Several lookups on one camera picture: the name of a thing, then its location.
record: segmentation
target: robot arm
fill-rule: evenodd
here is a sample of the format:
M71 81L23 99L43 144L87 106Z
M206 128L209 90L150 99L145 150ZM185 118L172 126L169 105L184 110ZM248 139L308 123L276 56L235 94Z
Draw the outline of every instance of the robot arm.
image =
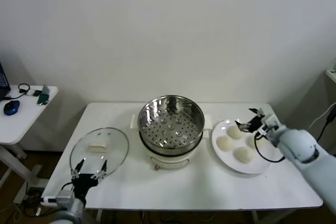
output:
M262 110L248 123L236 121L243 132L256 132L255 139L264 136L300 171L306 182L336 213L336 158L329 155L305 130L289 129L275 115L265 116Z

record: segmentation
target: blue mouse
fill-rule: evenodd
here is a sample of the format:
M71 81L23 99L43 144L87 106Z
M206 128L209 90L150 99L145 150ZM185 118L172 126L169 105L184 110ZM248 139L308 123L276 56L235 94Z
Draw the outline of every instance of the blue mouse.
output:
M4 106L5 115L14 115L20 106L20 101L10 101Z

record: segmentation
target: glass lid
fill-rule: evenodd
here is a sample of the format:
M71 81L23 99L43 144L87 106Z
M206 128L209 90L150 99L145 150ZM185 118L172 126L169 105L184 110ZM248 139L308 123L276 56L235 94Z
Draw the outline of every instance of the glass lid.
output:
M106 162L106 175L110 175L124 162L129 150L127 136L116 128L101 128L82 137L70 154L71 171L84 160L79 173L101 172Z

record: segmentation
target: cable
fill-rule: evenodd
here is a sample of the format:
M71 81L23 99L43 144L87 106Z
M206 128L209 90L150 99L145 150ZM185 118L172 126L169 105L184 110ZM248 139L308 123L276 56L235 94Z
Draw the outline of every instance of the cable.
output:
M15 203L11 203L9 206L7 206L7 207L5 207L4 209L2 209L2 210L0 211L0 213L6 211L6 210L7 210L8 208L10 208L11 206L14 206L16 209L15 209L15 211L10 215L9 219L11 218L11 216L14 215L14 221L15 221L15 222L19 222L19 221L21 220L21 218L22 218L22 212L21 212L20 208L19 208Z
M21 88L22 85L26 85L28 87L28 89L22 89ZM15 99L18 99L18 98L24 96L30 90L30 85L26 84L26 83L20 83L18 88L19 88L19 93L22 93L21 95L19 95L18 97L3 97L3 98L1 98L1 100L15 100Z
M50 208L50 209L48 209L47 211L45 211L43 214L40 214L40 215L36 216L36 215L30 215L30 214L28 214L28 213L26 212L26 209L24 208L24 209L23 209L23 213L24 213L25 216L28 217L28 218L38 218L38 217L46 217L46 216L52 215L52 214L54 214L54 213L56 213L56 212L60 212L60 211L64 211L64 210L66 210L66 208L59 208L59 209L56 209L56 210L54 210L54 211L51 211L51 208Z
M255 135L255 136L254 136L254 145L255 145L255 147L256 147L256 150L257 150L258 154L259 154L260 157L262 157L264 160L267 160L268 162L271 162L271 163L280 163L281 161L285 160L285 157L284 157L284 156L282 156L281 159L276 160L276 161L273 161L273 160L270 160L270 159L268 159L268 158L265 158L265 157L260 153L260 151L259 151L259 149L258 149L258 146L257 146L257 140L258 140L257 135Z
M334 102L332 105L330 105L326 111L323 112L322 115L320 115L318 118L316 118L314 121L312 121L311 124L309 124L309 126L307 127L307 129L310 129L315 123L317 120L321 119L325 114L327 114L327 112L331 109L331 107L333 107L334 105L336 104L336 102Z
M66 210L65 208L60 208L52 211L52 208L49 208L45 212L41 213L40 215L30 215L27 213L27 209L33 209L34 212L36 212L36 209L40 206L40 199L42 196L42 192L40 190L31 190L27 193L27 199L22 201L22 206L23 206L23 213L26 217L29 218L37 218L37 217L45 217L52 215L56 212Z
M71 184L72 184L72 182L65 183L65 184L62 186L61 190L63 190L66 186L71 185Z
M328 124L329 124L329 122L326 122L326 123L325 123L325 125L323 126L323 129L322 129L322 131L321 131L319 137L317 138L316 142L319 142L319 141L320 141L320 139L321 139L321 137L322 137L322 135L323 135L323 133L324 133L324 130L326 129L326 127L328 126Z
M14 214L15 214L15 211L12 212L12 213L8 216L8 218L7 218L6 222L5 222L5 224L8 224L8 223L9 223L9 220L11 219L11 217L12 217Z

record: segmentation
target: steamed bun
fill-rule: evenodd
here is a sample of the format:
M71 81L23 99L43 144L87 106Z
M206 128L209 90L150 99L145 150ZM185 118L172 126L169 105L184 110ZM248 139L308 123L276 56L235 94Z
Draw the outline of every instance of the steamed bun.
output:
M244 137L244 133L241 132L238 128L237 125L231 126L227 129L227 134L232 137L233 139L241 139L242 137Z
M255 152L248 147L239 147L235 150L234 156L244 164L248 164L255 156Z
M223 152L231 151L234 147L233 141L227 136L220 136L217 138L217 146Z
M256 148L256 146L254 145L254 135L251 135L248 137L247 144L253 149ZM258 148L261 148L265 146L266 144L267 144L267 139L265 139L264 137L262 139L257 140Z

